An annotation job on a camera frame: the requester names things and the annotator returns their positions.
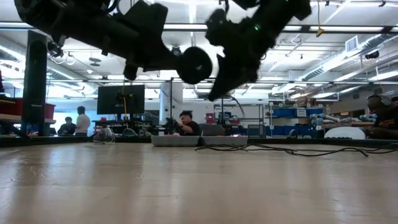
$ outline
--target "column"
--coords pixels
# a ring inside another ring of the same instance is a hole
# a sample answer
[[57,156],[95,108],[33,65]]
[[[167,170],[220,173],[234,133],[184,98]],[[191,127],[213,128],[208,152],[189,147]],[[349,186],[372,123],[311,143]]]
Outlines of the column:
[[183,83],[172,83],[171,89],[172,94],[170,98],[170,83],[167,82],[160,85],[160,124],[164,124],[165,119],[170,117],[170,106],[172,107],[171,116],[175,119],[177,119],[183,111]]
[[21,131],[27,124],[39,125],[39,136],[45,136],[45,94],[47,79],[47,37],[29,30],[24,77],[24,104]]

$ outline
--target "man in white shirt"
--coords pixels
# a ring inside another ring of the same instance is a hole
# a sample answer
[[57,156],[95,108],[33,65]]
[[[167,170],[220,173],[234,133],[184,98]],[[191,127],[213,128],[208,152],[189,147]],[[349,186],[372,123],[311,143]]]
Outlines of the man in white shirt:
[[76,136],[87,136],[87,129],[90,127],[90,118],[85,114],[86,108],[84,106],[79,106],[77,108],[77,113],[79,116],[76,120]]

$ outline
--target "person sitting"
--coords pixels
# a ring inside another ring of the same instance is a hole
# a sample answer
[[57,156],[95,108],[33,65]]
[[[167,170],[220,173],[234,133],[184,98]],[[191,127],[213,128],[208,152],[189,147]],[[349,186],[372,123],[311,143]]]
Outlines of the person sitting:
[[77,108],[77,113],[79,116],[76,120],[76,136],[87,136],[87,130],[90,127],[90,118],[85,114],[86,108],[84,106],[79,106]]
[[65,124],[61,125],[61,128],[58,130],[58,135],[72,135],[75,133],[76,125],[72,123],[71,117],[65,118]]
[[398,105],[387,97],[368,97],[369,110],[377,115],[372,127],[364,128],[367,136],[373,139],[398,139]]
[[178,125],[181,127],[179,134],[181,136],[199,136],[200,135],[200,127],[199,124],[192,121],[192,114],[188,111],[183,111],[180,114],[181,121],[178,122]]

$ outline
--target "gray bin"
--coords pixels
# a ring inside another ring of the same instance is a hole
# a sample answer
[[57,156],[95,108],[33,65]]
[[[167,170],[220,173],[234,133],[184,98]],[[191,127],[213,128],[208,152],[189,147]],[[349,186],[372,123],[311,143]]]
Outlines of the gray bin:
[[193,147],[199,142],[199,136],[151,136],[150,139],[157,147]]
[[226,144],[230,146],[244,146],[248,143],[248,137],[231,137],[231,136],[203,136],[203,144],[220,145]]

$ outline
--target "robotic arm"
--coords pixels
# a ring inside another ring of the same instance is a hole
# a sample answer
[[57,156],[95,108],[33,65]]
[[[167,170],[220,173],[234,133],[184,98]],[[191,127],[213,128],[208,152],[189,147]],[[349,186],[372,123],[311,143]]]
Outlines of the robotic arm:
[[211,45],[224,47],[217,55],[219,71],[209,100],[213,101],[238,86],[257,81],[261,58],[275,46],[275,40],[295,16],[311,14],[310,0],[233,0],[243,9],[259,6],[252,18],[239,24],[226,19],[228,10],[217,9],[206,21],[206,38]]
[[206,52],[190,47],[176,56],[162,42],[168,9],[161,4],[138,1],[125,15],[114,11],[120,0],[14,0],[22,21],[51,35],[63,46],[72,37],[97,47],[103,55],[115,54],[126,59],[124,75],[136,79],[143,70],[177,70],[196,77],[209,77],[213,68]]
[[[126,59],[124,76],[136,79],[138,67],[144,71],[176,70],[188,84],[197,84],[211,75],[209,56],[198,47],[181,56],[170,52],[161,35],[168,9],[161,4],[138,1],[125,15],[109,15],[120,0],[14,0],[22,21],[50,34],[63,46],[72,37]],[[217,9],[206,21],[206,38],[211,45],[224,47],[217,55],[219,71],[209,94],[213,101],[238,86],[257,81],[261,58],[275,46],[275,39],[293,18],[311,14],[310,0],[233,0],[243,9],[259,6],[252,18],[235,24],[226,10]]]

